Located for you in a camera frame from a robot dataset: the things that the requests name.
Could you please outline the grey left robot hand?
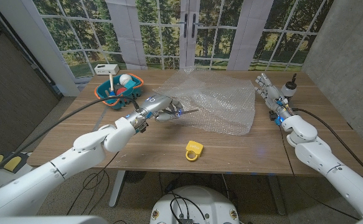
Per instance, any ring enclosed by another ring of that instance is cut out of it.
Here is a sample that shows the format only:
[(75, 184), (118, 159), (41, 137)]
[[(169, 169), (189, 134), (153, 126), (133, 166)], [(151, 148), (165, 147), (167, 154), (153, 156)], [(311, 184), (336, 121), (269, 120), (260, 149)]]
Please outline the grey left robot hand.
[(137, 127), (151, 118), (160, 122), (178, 119), (183, 112), (184, 108), (179, 101), (166, 95), (155, 94), (147, 98), (137, 110), (128, 114), (126, 119)]

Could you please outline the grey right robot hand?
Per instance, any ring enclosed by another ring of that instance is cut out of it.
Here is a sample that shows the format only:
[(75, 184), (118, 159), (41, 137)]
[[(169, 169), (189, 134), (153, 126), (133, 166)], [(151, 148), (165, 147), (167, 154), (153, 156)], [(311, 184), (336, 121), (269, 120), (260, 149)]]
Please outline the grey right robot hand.
[(281, 123), (294, 115), (284, 94), (272, 84), (265, 73), (257, 76), (255, 82), (260, 86), (255, 87), (255, 91), (265, 100), (267, 107), (280, 117)]

